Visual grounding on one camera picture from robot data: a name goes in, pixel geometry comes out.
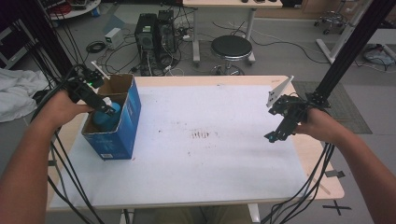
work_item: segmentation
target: blue cardboard box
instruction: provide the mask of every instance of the blue cardboard box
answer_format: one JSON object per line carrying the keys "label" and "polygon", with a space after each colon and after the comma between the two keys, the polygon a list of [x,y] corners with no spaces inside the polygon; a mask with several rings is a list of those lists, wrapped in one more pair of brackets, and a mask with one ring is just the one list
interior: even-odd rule
{"label": "blue cardboard box", "polygon": [[113,132],[101,133],[90,114],[82,135],[103,160],[130,160],[140,116],[140,98],[133,75],[113,75],[99,89],[98,95],[109,97],[122,107],[120,122]]}

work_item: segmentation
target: white cloth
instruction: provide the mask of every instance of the white cloth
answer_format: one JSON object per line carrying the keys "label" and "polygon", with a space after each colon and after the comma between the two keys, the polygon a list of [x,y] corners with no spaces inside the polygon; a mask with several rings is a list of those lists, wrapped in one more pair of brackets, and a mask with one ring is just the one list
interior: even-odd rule
{"label": "white cloth", "polygon": [[0,122],[21,118],[37,107],[32,99],[48,87],[44,74],[33,71],[10,71],[0,68]]}

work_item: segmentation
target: round stool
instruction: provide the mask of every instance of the round stool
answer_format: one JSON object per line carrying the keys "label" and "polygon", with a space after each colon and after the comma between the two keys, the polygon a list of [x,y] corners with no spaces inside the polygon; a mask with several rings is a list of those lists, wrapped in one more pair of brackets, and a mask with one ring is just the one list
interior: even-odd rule
{"label": "round stool", "polygon": [[225,64],[213,67],[212,73],[226,76],[243,76],[245,74],[239,67],[231,65],[231,62],[246,59],[251,54],[251,44],[244,37],[237,35],[220,36],[212,41],[210,49],[215,56],[225,60]]}

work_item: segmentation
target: gray floor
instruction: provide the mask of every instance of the gray floor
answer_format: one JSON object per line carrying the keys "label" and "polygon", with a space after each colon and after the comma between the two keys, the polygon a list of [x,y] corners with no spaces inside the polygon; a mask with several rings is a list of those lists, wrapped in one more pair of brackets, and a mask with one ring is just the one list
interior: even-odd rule
{"label": "gray floor", "polygon": [[[152,12],[157,13],[158,7],[144,7],[145,11],[140,7],[131,7],[130,5],[113,6],[105,4],[101,6],[102,15],[93,18],[89,14],[80,17],[62,21],[61,24],[67,24],[76,39],[78,48],[81,50],[83,58],[86,55],[85,47],[96,40],[104,40],[106,34],[111,28],[117,26],[124,28],[122,31],[128,35],[134,32],[135,21],[139,13]],[[231,28],[227,21],[214,20],[218,25]],[[321,38],[326,44],[332,46],[339,35],[323,35],[323,27],[314,27],[314,21],[290,21],[290,20],[255,20],[255,32],[252,37],[261,44],[269,44],[279,41],[292,42],[305,46],[309,49],[306,52],[311,58],[319,62],[310,61],[304,52],[291,44],[273,44],[269,46],[258,46],[253,44],[254,54],[257,62],[253,65],[245,62],[235,63],[240,66],[247,75],[268,76],[268,75],[293,75],[295,80],[299,81],[321,81],[325,76],[330,65],[315,40]],[[177,69],[173,70],[173,75],[184,76],[210,76],[211,68],[221,61],[213,57],[210,53],[210,40],[215,36],[226,35],[230,30],[216,27],[210,21],[200,22],[200,39],[201,39],[201,63],[198,67],[191,62],[191,43],[181,44],[181,61]],[[58,31],[64,36],[64,30],[58,28]],[[133,43],[134,38],[127,38],[128,43]],[[88,61],[98,60],[103,52],[90,54]],[[115,69],[122,68],[125,64],[132,60],[136,55],[135,44],[125,46],[118,52],[112,54],[107,61],[107,65],[111,65]],[[358,57],[357,61],[363,63],[364,60]],[[131,68],[138,64],[138,60],[129,63],[120,71],[128,73]],[[373,134],[362,134],[361,137],[373,149],[375,154],[388,166],[388,168],[396,174],[396,154],[394,146],[396,145],[396,68],[391,66],[388,72],[380,72],[384,67],[365,63],[368,66],[358,67],[351,65],[346,74],[342,78],[347,93],[361,112],[364,120],[369,125]],[[27,56],[20,60],[14,69],[36,70],[35,64]],[[0,151],[1,170],[3,172],[4,164],[18,143],[22,134],[25,122],[23,119],[14,120],[12,122],[0,123],[0,139],[2,142],[2,150]],[[346,196],[337,200],[340,206],[350,207],[352,210],[341,210],[338,215],[335,209],[323,208],[323,205],[334,205],[333,201],[315,201],[309,208],[294,218],[290,223],[360,223],[370,224],[373,221],[367,211],[363,198],[354,181],[350,170],[341,154],[338,151],[332,156],[332,166],[337,171],[343,171],[346,176],[340,181],[344,187]],[[270,203],[262,203],[259,205],[261,216],[264,217],[271,209]],[[106,223],[120,223],[120,211],[103,211],[106,217]],[[151,223],[152,211],[148,209],[137,210],[135,212],[134,223]],[[50,213],[47,223],[79,223],[78,218],[72,213]]]}

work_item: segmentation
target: hand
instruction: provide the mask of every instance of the hand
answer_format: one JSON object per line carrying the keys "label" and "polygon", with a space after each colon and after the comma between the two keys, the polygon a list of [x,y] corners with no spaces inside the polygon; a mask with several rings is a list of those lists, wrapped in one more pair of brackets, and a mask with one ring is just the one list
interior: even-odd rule
{"label": "hand", "polygon": [[308,120],[297,126],[295,133],[308,134],[319,141],[337,144],[348,130],[327,113],[315,108],[307,111]]}
{"label": "hand", "polygon": [[93,109],[87,105],[77,105],[73,103],[67,91],[59,91],[49,99],[33,122],[44,123],[55,131],[57,128],[72,120],[77,114],[91,111],[93,111]]}

